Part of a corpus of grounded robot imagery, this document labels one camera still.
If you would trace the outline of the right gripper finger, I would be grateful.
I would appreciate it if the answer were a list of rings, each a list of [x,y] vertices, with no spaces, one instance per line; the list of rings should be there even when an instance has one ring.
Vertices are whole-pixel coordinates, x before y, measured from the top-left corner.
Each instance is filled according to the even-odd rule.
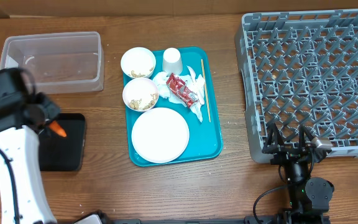
[[[299,141],[298,141],[299,146],[306,146],[306,139],[308,139],[309,141],[312,141],[313,135],[304,125],[300,125],[298,138],[299,138]]]
[[[275,123],[271,123],[268,126],[268,135],[267,139],[265,140],[265,147],[278,147],[283,146],[283,138],[280,134],[280,131],[277,128]]]

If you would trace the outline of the orange carrot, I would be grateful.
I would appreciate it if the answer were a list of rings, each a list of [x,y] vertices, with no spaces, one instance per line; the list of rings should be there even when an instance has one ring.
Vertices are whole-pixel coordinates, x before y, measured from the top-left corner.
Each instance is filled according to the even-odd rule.
[[[59,123],[57,121],[52,121],[48,127],[57,135],[66,138],[67,134],[65,132],[65,130],[59,125]]]

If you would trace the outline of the white napkin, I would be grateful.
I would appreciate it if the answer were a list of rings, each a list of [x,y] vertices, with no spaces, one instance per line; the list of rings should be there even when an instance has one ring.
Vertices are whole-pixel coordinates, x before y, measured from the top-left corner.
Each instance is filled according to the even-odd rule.
[[[180,78],[187,83],[189,89],[196,93],[196,96],[202,99],[202,102],[196,102],[193,106],[190,106],[190,110],[194,113],[199,119],[200,123],[203,122],[203,114],[201,112],[201,107],[205,104],[205,93],[204,93],[204,84],[205,79],[201,74],[196,77],[195,71],[187,66],[190,74],[189,75],[181,75]],[[169,102],[174,104],[179,104],[182,106],[186,106],[185,102],[176,95],[174,95],[171,90],[168,89],[166,82],[168,81],[168,73],[167,72],[159,72],[156,76],[153,77],[152,81],[156,84],[160,97],[167,99]]]

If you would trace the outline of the red snack wrapper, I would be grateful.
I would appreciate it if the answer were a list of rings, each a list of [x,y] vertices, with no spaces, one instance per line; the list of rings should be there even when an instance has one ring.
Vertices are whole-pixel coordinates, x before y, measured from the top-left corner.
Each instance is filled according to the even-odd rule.
[[[199,102],[197,94],[187,87],[185,81],[173,73],[170,74],[166,84],[170,91],[182,102],[184,102],[188,108]]]

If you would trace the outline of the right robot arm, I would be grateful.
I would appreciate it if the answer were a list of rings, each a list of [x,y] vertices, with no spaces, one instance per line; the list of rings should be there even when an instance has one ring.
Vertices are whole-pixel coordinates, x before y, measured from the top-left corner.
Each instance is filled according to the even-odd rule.
[[[333,144],[328,138],[312,135],[303,125],[298,132],[298,144],[286,146],[276,124],[268,127],[267,140],[262,148],[264,154],[271,154],[271,165],[278,165],[283,172],[279,176],[284,185],[261,194],[254,202],[253,214],[257,223],[263,221],[256,214],[259,200],[278,190],[287,189],[290,208],[284,208],[266,223],[329,223],[324,214],[329,211],[329,202],[334,193],[334,185],[323,178],[312,177],[316,163],[321,162],[332,152]]]

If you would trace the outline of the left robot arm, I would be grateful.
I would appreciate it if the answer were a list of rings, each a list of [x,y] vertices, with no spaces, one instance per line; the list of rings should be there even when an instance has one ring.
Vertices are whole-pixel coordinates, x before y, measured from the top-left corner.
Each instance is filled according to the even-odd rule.
[[[60,108],[38,92],[30,72],[0,70],[0,199],[2,223],[56,223],[39,166],[39,132]]]

